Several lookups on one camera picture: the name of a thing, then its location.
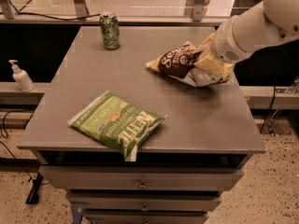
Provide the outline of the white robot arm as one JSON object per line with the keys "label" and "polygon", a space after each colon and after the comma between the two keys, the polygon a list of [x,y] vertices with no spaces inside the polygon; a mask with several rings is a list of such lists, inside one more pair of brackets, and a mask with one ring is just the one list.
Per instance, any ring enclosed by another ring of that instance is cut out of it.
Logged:
{"label": "white robot arm", "polygon": [[233,16],[198,47],[195,66],[215,72],[227,63],[248,59],[255,51],[299,38],[299,0],[263,0]]}

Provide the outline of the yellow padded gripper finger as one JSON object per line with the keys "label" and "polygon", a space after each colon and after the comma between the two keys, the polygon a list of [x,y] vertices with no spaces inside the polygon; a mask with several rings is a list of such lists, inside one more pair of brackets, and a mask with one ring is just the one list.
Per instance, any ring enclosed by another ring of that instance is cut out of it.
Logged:
{"label": "yellow padded gripper finger", "polygon": [[201,54],[206,54],[209,53],[211,50],[211,43],[214,38],[214,33],[209,35],[198,47],[197,51],[200,52]]}
{"label": "yellow padded gripper finger", "polygon": [[226,63],[216,58],[211,51],[207,54],[201,54],[194,65],[210,75],[215,75],[216,84],[227,82],[230,79],[235,67],[231,63]]}

